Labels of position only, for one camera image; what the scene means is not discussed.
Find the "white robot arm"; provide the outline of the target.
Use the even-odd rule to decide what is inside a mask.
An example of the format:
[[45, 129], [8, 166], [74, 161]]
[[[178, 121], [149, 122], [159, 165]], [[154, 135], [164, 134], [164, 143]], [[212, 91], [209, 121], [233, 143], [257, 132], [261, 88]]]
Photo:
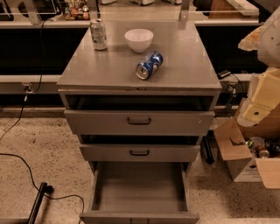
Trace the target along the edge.
[[238, 44], [243, 51], [257, 50], [259, 61], [268, 66], [249, 82], [248, 98], [241, 105], [237, 122], [251, 127], [263, 120], [280, 103], [280, 7], [260, 27]]

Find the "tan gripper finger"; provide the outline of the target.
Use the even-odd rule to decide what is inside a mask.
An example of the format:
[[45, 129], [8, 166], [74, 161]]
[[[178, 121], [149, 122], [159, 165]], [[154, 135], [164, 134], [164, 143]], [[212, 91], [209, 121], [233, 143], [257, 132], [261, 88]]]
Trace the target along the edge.
[[247, 52], [257, 50], [259, 47], [262, 29], [263, 26], [259, 26], [256, 29], [254, 29], [250, 34], [248, 34], [245, 38], [243, 38], [240, 41], [240, 43], [238, 44], [238, 48]]
[[237, 122], [251, 127], [263, 120], [280, 103], [280, 69], [269, 67], [254, 74], [249, 82], [248, 98], [243, 102]]

